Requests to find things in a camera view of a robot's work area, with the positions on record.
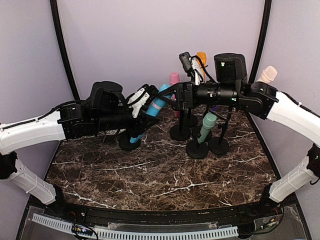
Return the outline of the black stand of blue microphone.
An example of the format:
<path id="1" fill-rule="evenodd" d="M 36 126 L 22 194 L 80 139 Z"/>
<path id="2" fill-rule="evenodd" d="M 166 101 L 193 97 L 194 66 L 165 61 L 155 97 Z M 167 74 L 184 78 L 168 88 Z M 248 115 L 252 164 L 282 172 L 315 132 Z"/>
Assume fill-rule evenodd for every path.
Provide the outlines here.
<path id="1" fill-rule="evenodd" d="M 118 145 L 122 150 L 133 151 L 141 145 L 141 140 L 134 140 L 131 142 L 132 137 L 125 132 L 118 140 Z"/>

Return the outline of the blue microphone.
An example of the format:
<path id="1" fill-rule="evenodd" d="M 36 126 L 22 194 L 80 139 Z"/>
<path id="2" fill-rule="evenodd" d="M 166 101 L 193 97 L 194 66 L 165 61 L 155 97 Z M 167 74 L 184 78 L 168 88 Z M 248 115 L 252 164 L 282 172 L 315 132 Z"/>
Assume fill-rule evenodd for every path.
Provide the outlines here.
<path id="1" fill-rule="evenodd" d="M 161 109 L 166 105 L 166 102 L 156 97 L 148 106 L 145 114 L 148 116 L 157 117 Z"/>

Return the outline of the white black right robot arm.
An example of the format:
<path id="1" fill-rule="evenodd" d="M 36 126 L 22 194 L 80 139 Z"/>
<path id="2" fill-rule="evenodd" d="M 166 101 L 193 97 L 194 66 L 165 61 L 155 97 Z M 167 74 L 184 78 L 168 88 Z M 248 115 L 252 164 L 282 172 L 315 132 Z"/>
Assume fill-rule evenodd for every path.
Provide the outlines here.
<path id="1" fill-rule="evenodd" d="M 313 143 L 301 163 L 265 187 L 261 201 L 255 205 L 255 213 L 266 217 L 290 194 L 312 180 L 319 180 L 320 116 L 262 80 L 249 83 L 242 54 L 220 53 L 213 58 L 216 80 L 176 83 L 161 91 L 158 97 L 178 111 L 199 105 L 231 106 L 286 126 Z"/>

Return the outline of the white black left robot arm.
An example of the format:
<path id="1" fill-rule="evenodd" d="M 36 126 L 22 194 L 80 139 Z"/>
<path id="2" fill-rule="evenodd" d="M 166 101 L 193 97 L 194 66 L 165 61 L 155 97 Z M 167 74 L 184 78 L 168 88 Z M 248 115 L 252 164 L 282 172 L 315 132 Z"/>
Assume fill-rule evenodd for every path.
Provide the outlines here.
<path id="1" fill-rule="evenodd" d="M 16 123 L 0 125 L 0 178 L 31 194 L 60 218 L 67 218 L 70 206 L 58 187 L 29 170 L 16 151 L 25 147 L 63 140 L 93 137 L 100 132 L 125 129 L 137 137 L 159 120 L 145 110 L 158 95 L 154 85 L 143 85 L 128 98 L 123 87 L 112 81 L 95 82 L 85 100 L 64 102 L 48 113 Z"/>

